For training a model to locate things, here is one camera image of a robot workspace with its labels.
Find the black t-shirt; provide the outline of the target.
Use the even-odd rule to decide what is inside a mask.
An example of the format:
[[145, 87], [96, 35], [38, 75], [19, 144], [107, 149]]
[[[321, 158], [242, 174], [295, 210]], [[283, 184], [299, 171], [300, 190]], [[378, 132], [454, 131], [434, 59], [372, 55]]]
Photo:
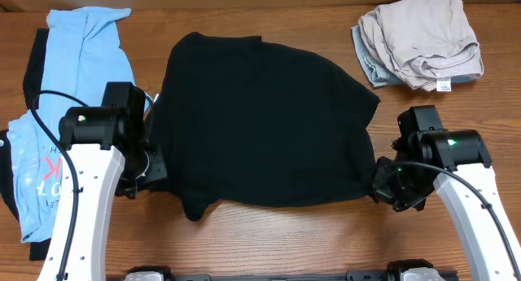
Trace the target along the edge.
[[151, 143], [196, 222], [218, 200], [302, 207], [370, 193], [379, 98], [313, 52], [190, 33], [171, 50]]

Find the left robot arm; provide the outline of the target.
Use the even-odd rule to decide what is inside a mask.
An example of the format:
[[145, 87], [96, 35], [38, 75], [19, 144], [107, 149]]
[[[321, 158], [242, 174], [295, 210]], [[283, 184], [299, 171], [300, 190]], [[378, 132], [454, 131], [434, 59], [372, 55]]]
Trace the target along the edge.
[[106, 279], [113, 200], [133, 199], [167, 177], [147, 138], [148, 100], [130, 82], [109, 82], [100, 106], [77, 101], [60, 119], [51, 140], [64, 161], [62, 190], [40, 280]]

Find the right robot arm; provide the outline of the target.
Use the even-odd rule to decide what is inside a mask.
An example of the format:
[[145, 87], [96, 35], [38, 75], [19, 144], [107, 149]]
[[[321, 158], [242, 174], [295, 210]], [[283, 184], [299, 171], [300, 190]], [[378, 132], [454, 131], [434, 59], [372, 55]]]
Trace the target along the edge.
[[452, 218], [476, 280], [518, 280], [520, 244], [499, 197], [493, 160], [475, 130], [447, 130], [433, 105], [411, 107], [397, 123], [396, 158], [381, 157], [371, 197], [394, 211], [422, 210], [437, 194]]

